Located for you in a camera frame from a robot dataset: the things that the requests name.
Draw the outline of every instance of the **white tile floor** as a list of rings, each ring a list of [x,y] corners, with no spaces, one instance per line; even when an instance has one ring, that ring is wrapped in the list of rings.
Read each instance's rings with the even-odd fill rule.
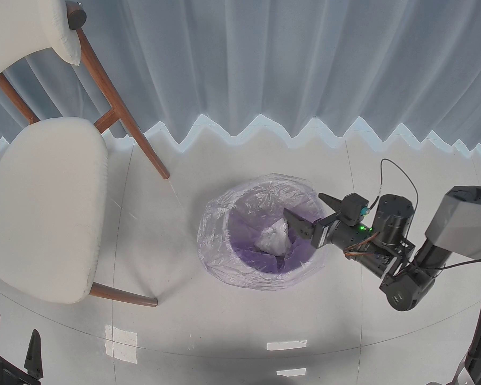
[[[31,330],[37,328],[43,384],[450,381],[476,323],[481,264],[445,271],[416,309],[399,313],[387,304],[378,279],[333,247],[327,248],[324,269],[292,288],[259,292],[228,286],[199,262],[196,232],[212,197],[270,172],[307,178],[318,192],[342,197],[354,190],[372,200],[379,161],[389,157],[419,190],[410,239],[420,246],[443,194],[453,185],[481,184],[480,153],[464,157],[433,138],[418,144],[397,134],[377,144],[373,133],[361,129],[325,142],[327,129],[311,125],[291,147],[277,127],[253,126],[251,137],[236,145],[209,125],[194,129],[183,152],[164,132],[148,133],[171,171],[169,181],[131,139],[105,135],[109,186],[95,280],[155,295],[159,307],[93,297],[55,305],[0,281],[2,355],[22,366]],[[0,143],[0,158],[6,147]],[[414,201],[397,169],[388,165],[384,173],[384,193]],[[460,259],[452,256],[449,262]],[[115,333],[114,344],[106,326]],[[267,343],[284,341],[307,341],[307,346],[267,350]]]

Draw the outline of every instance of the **brown wire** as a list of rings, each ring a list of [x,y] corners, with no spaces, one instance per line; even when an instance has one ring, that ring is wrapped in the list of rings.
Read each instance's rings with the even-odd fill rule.
[[[353,252],[351,251],[352,249],[354,248],[358,248],[358,247],[361,247],[362,245],[364,244],[367,244],[368,242],[372,241],[374,238],[376,238],[376,236],[378,235],[379,233],[374,233],[372,234],[369,238],[357,243],[357,244],[353,244],[349,247],[347,247],[345,250],[344,250],[344,255],[347,256],[347,257],[352,257],[352,256],[355,256],[355,255],[372,255],[373,253],[360,253],[360,252]]]

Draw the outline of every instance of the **blue-gray curtain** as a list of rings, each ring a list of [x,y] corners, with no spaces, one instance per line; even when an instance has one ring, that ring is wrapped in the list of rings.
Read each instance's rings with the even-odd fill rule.
[[[481,0],[75,1],[144,131],[163,121],[180,142],[202,113],[236,135],[262,113],[291,136],[313,116],[342,136],[361,116],[383,140],[404,123],[481,143]],[[51,49],[6,76],[41,118],[109,108]],[[0,138],[25,124],[0,92]]]

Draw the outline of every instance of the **trash bin liner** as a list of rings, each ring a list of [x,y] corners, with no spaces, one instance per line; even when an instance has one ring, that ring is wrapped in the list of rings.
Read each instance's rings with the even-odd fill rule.
[[[282,174],[258,177],[210,201],[197,236],[199,259],[207,271],[233,286],[271,291],[293,286],[320,270],[325,249],[316,250],[292,228],[287,235],[290,244],[285,243],[283,208],[309,221],[326,216],[308,181]],[[266,252],[272,241],[279,244],[274,252],[286,252]]]

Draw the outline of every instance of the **chair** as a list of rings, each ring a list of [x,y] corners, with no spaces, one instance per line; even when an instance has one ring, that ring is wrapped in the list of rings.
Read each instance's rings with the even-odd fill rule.
[[[91,48],[85,20],[79,3],[0,0],[0,87],[29,121],[0,161],[0,279],[51,302],[75,303],[89,294],[156,306],[156,298],[93,282],[107,193],[101,134],[121,120],[162,177],[169,173]],[[110,111],[94,125],[77,117],[40,121],[2,73],[50,47],[71,64],[82,58],[109,101]]]

